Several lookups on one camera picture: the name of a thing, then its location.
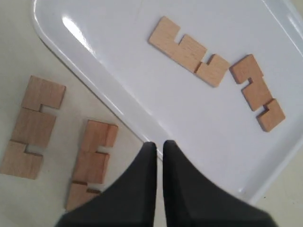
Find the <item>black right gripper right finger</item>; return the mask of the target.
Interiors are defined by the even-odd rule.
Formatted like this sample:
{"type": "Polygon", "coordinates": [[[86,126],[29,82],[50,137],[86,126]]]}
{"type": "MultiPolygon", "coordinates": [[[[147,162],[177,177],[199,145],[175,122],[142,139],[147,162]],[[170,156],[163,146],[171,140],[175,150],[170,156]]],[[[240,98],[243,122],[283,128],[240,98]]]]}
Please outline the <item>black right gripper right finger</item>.
{"type": "Polygon", "coordinates": [[[173,140],[163,144],[163,197],[169,227],[277,226],[267,212],[207,179],[173,140]]]}

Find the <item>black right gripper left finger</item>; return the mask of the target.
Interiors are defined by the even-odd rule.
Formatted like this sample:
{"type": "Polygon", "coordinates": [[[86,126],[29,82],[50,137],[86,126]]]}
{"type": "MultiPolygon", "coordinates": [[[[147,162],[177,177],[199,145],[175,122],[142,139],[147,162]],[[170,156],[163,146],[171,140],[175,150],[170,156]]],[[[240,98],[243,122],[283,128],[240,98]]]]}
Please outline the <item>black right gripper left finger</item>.
{"type": "Polygon", "coordinates": [[[157,148],[145,142],[124,173],[103,193],[67,212],[58,227],[152,227],[157,193],[157,148]]]}

